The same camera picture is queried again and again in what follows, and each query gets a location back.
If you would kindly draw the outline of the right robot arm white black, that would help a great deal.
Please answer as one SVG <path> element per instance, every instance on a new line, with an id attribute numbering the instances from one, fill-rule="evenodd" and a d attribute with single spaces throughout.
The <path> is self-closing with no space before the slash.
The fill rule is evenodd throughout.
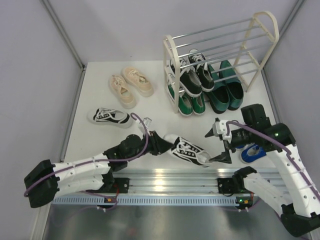
<path id="1" fill-rule="evenodd" d="M 284 194 L 251 166 L 234 172 L 236 191 L 256 194 L 279 216 L 285 229 L 294 237 L 302 237 L 320 227 L 320 192 L 312 181 L 299 155 L 296 140 L 284 123 L 272 125 L 262 104 L 241 108 L 244 123 L 216 118 L 205 135 L 223 141 L 225 151 L 211 159 L 230 160 L 230 152 L 239 146 L 261 147 L 279 172 L 288 194 Z"/>

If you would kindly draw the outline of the black canvas sneaker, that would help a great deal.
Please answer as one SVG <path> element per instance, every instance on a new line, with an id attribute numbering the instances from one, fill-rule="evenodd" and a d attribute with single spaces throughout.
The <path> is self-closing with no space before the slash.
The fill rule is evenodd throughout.
<path id="1" fill-rule="evenodd" d="M 195 73 L 197 74 L 200 82 L 201 88 L 204 92 L 210 92 L 214 89 L 215 83 L 211 74 L 210 66 L 208 62 L 205 62 L 206 57 L 202 52 L 198 52 L 197 49 L 193 48 L 188 52 L 188 60 L 193 65 Z"/>
<path id="2" fill-rule="evenodd" d="M 189 65 L 189 62 L 187 62 L 184 58 L 179 58 L 179 63 L 181 67 Z M 181 68 L 179 77 L 180 86 L 190 97 L 197 98 L 201 95 L 202 83 L 193 66 Z"/>

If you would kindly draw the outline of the green loafer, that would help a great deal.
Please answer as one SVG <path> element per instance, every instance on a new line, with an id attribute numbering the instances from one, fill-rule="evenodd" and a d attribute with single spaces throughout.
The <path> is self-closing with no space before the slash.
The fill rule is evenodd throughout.
<path id="1" fill-rule="evenodd" d="M 214 72 L 214 68 L 209 65 L 210 72 Z M 211 105 L 211 108 L 216 114 L 223 114 L 230 105 L 230 97 L 227 91 L 227 86 L 224 81 L 220 80 L 216 72 L 210 73 L 214 82 L 213 90 L 206 92 L 205 95 Z"/>
<path id="2" fill-rule="evenodd" d="M 244 90 L 234 68 L 228 60 L 220 63 L 219 77 L 223 79 L 229 95 L 229 107 L 231 111 L 237 110 L 243 103 Z"/>

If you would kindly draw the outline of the green canvas sneaker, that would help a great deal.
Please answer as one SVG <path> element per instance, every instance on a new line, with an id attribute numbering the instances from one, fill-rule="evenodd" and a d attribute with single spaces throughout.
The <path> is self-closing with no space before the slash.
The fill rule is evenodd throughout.
<path id="1" fill-rule="evenodd" d="M 167 81 L 167 93 L 172 101 L 172 103 L 175 100 L 175 93 L 172 84 L 170 81 Z M 185 117 L 188 117 L 192 115 L 193 113 L 193 107 L 191 103 L 191 99 L 189 95 L 185 92 L 179 92 L 179 97 L 178 97 L 178 111 L 180 114 L 182 114 Z"/>
<path id="2" fill-rule="evenodd" d="M 197 97 L 191 97 L 190 99 L 191 99 L 193 113 L 196 115 L 202 115 L 206 111 L 203 94 Z"/>

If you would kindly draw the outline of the black white sneaker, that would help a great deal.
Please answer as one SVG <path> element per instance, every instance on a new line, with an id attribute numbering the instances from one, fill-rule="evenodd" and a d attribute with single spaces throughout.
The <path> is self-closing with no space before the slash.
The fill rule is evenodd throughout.
<path id="1" fill-rule="evenodd" d="M 98 107 L 87 114 L 87 119 L 96 125 L 114 126 L 127 129 L 132 126 L 133 119 L 124 111 Z"/>
<path id="2" fill-rule="evenodd" d="M 173 158 L 203 168 L 211 166 L 212 163 L 209 160 L 212 156 L 202 147 L 173 133 L 164 135 L 163 139 L 173 144 L 173 147 L 167 151 Z"/>

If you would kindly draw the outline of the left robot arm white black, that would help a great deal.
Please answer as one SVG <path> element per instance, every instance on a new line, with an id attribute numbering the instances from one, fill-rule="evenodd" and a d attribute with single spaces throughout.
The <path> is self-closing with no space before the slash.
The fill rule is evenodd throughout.
<path id="1" fill-rule="evenodd" d="M 24 197 L 35 209 L 76 192 L 109 193 L 114 188 L 114 172 L 146 154 L 158 156 L 171 147 L 172 143 L 150 131 L 143 137 L 130 134 L 120 144 L 93 157 L 66 163 L 42 160 L 24 178 Z"/>

